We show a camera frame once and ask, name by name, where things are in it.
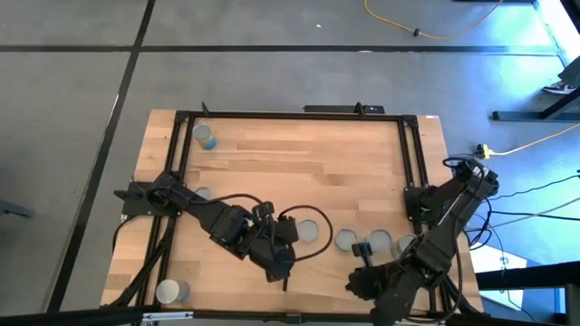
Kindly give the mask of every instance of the gray floor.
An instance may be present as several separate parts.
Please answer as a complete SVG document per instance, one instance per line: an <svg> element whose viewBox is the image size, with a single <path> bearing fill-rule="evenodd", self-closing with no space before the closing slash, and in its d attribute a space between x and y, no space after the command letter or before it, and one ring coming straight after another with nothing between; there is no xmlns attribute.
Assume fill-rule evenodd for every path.
<svg viewBox="0 0 580 326"><path fill-rule="evenodd" d="M4 1L0 44L132 44L146 1ZM457 31L489 4L370 0L377 14L434 34ZM155 6L145 44L550 45L531 5L501 6L452 41L413 38L372 19L362 1L166 0ZM0 314L38 312L72 226L111 113L127 53L0 53L0 197L35 216L0 219ZM565 124L499 123L493 110L541 110L538 90L556 80L555 56L436 53L143 53L130 85L63 308L98 306L121 202L151 109L300 111L305 104L385 106L389 113L441 116L450 154L485 142L511 149ZM571 131L485 163L503 194L575 173ZM575 196L577 180L494 202L536 212ZM577 215L578 205L561 212ZM495 216L494 222L507 220ZM579 260L580 225L531 220L498 229L507 251L541 264ZM496 239L491 243L498 245ZM521 316L514 312L516 318Z"/></svg>

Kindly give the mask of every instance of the yellow extension cord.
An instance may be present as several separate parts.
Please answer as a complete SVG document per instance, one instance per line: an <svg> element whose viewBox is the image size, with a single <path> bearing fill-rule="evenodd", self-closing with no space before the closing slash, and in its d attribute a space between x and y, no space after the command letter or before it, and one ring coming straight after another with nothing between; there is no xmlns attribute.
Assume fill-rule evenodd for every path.
<svg viewBox="0 0 580 326"><path fill-rule="evenodd" d="M487 14L484 14L483 17L479 18L479 20L477 20L477 22L473 23L470 27L468 27L468 28L466 28L466 29L464 29L464 30L462 30L460 32L457 32L455 34L451 34L451 35L447 35L447 36L437 36L437 35L431 35L431 34L427 34L427 33L424 33L424 32L419 31L419 35L422 35L422 36L425 36L425 37L429 37L429 38L435 39L435 40L450 40L452 38L461 36L461 35L469 32L473 28L475 28L477 25L481 24L481 22L483 22L486 18L488 18L488 16L491 13L493 13L499 7L499 5L501 5L503 2L504 2L504 0L499 0L498 3L493 8L491 8L491 10ZM387 24L391 24L393 26L397 26L397 27L399 27L399 28L401 28L401 29L403 29L405 31L408 31L408 32L411 32L411 33L415 34L415 31L416 30L414 30L414 29L412 29L410 27L407 27L407 26L405 26L403 24L395 23L392 20L389 20L389 19L384 18L384 17L380 17L379 15L373 13L371 11L371 9L369 9L368 0L364 0L364 9L366 9L366 12L369 13L369 15L373 16L374 18L376 18L376 19L378 19L378 20L380 20L382 22L385 22Z"/></svg>
<svg viewBox="0 0 580 326"><path fill-rule="evenodd" d="M504 155L509 155L509 154L511 154L511 153L515 153L515 152L517 152L517 151L519 151L519 150L522 150L522 149L527 149L528 147L530 147L530 146L534 146L534 145L536 145L537 143L539 143L539 142L542 142L542 141L544 141L544 140L551 139L551 138L553 138L553 137L555 137L555 136L560 136L560 135L562 135L563 133L565 133L565 132L567 132L567 131L570 131L570 130L572 130L572 129L574 129L574 128L578 127L578 126L580 126L580 123L576 123L575 125L573 125L573 126L570 126L570 127L566 128L566 129L564 129L564 130L562 130L562 131L558 131L558 132L557 132L557 133L555 133L555 134L552 134L552 135L549 135L549 136L545 136L545 137L543 137L542 139L538 139L538 140L536 140L536 141L532 141L532 142L531 142L531 143L529 143L529 144L526 144L526 145L524 145L524 146L520 146L520 147L518 147L518 148L516 148L516 149L511 149L511 150L508 150L508 151L506 151L506 152L495 152L495 151L493 151L492 149L488 148L488 145L486 145L486 144L481 144L481 145L479 145L479 147L480 147L480 156L481 156L481 158L483 158L483 159L488 159L488 158L489 158L489 157L491 157L491 156L504 156Z"/></svg>

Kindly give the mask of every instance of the concrete floor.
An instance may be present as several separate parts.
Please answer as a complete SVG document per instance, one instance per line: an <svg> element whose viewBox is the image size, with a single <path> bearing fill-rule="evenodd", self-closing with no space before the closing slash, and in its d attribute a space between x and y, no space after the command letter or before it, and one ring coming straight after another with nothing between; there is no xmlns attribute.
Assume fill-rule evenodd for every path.
<svg viewBox="0 0 580 326"><path fill-rule="evenodd" d="M146 3L3 1L0 45L132 44ZM410 26L420 22L433 34L457 31L490 8L447 0L370 5ZM145 44L551 45L531 5L503 5L472 33L437 41L378 22L362 1L352 0L158 1ZM43 308L128 56L0 53L0 198L35 212L32 219L0 219L0 315ZM480 142L501 151L567 127L488 118L493 110L542 110L557 101L538 90L561 70L555 56L142 53L63 309L99 304L121 211L112 191L129 182L151 109L199 110L205 101L211 110L298 112L305 104L361 101L382 104L393 114L440 115L450 154L470 152ZM573 175L579 169L579 132L485 162L499 173L500 192ZM575 197L577 187L577 180L569 181L494 202L494 208L540 211ZM577 216L579 207L558 213ZM504 220L493 217L495 223ZM577 247L578 232L579 224L539 219L498 229L507 251L541 264L579 260L580 253L569 250ZM498 245L496 239L490 243ZM526 318L520 312L512 317Z"/></svg>

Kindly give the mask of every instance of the yellow cable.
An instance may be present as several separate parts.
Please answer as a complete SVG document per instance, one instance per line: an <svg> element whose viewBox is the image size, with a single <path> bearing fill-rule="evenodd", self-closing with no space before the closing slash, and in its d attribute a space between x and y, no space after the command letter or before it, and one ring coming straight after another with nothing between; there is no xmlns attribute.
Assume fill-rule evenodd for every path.
<svg viewBox="0 0 580 326"><path fill-rule="evenodd" d="M427 34L424 32L419 32L419 35L423 35L425 37L429 37L429 38L435 39L435 40L450 40L452 38L458 37L460 35L463 35L463 34L469 32L470 30L475 28L477 25L481 24L481 22L483 22L486 18L488 18L488 16L491 13L493 13L499 7L499 5L503 4L503 2L504 2L504 0L499 0L498 3L493 8L491 8L491 10L487 14L484 14L483 17L479 18L479 20L477 20L477 22L473 23L470 27L468 27L460 32L457 32L455 34L451 34L451 35L447 35L447 36L437 36L437 35ZM364 0L364 9L366 9L366 12L369 13L369 15L373 16L374 18L376 18L382 22L385 22L387 24L391 24L393 26L397 26L397 27L399 27L405 31L411 32L411 33L415 33L415 30L410 28L410 27L407 27L403 24L395 23L387 18L380 17L379 15L373 13L371 11L371 9L369 9L368 0Z"/></svg>
<svg viewBox="0 0 580 326"><path fill-rule="evenodd" d="M519 150L521 150L521 149L527 149L528 147L530 147L530 146L533 146L533 145L536 145L537 143L539 143L539 142L542 142L542 141L544 141L544 140L551 139L551 138L553 138L553 137L555 137L555 136L560 136L560 135L562 135L563 133L565 133L565 132L567 132L567 131L569 131L569 130L572 130L572 129L574 129L574 128L578 127L578 126L580 126L580 123L576 123L574 126L568 127L568 128L566 128L566 129L564 129L564 130L562 130L562 131L559 131L559 132L557 132L557 133L555 133L555 134L552 134L552 135L549 135L549 136L543 137L542 139L538 139L538 140L536 140L536 141L532 141L531 143L529 143L529 144L527 144L527 145L520 146L520 147L518 147L518 148L516 148L516 149L511 149L511 150L509 150L509 151L507 151L507 152L501 152L501 153L497 153L497 152L495 152L495 151L493 151L493 150L489 149L489 150L488 150L488 153L489 153L489 155L498 155L498 156L502 156L502 155L508 155L508 154L511 154L511 153L517 152L517 151L519 151Z"/></svg>

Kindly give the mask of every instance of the wooden tabletop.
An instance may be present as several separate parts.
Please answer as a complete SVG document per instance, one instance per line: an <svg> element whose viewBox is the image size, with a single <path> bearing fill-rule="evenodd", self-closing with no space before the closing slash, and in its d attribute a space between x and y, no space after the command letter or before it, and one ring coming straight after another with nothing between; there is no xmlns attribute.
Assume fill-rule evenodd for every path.
<svg viewBox="0 0 580 326"><path fill-rule="evenodd" d="M162 171L173 125L174 110L153 110L135 169L138 181L153 181ZM450 179L441 161L447 157L439 118L419 116L420 136L429 180L439 185ZM412 234L405 217L402 190L405 175L396 123L339 120L196 119L206 123L217 146L206 151L193 140L188 157L186 183L192 190L209 187L213 197L248 193L274 203L277 212L300 204L320 207L332 220L334 233L352 229L362 240L372 230L389 232L393 241ZM179 161L178 143L175 169ZM415 179L419 179L412 155ZM246 199L229 204L251 208ZM295 244L296 254L310 254L329 237L325 221L313 211L297 210L297 222L312 219L319 235L311 244ZM150 216L140 216L119 232L101 302L116 299L143 264L150 235ZM459 238L463 262L463 292L482 310L469 248ZM375 264L390 254L375 254ZM282 282L268 283L264 271L249 259L239 261L208 239L198 220L185 214L178 219L168 278L184 280L188 301L171 308L214 311L368 313L365 302L344 286L348 274L363 265L360 258L343 253L334 244L313 259L296 263L287 292ZM146 302L152 302L157 269L151 273ZM454 282L458 274L449 273ZM429 309L427 292L420 290L414 310Z"/></svg>

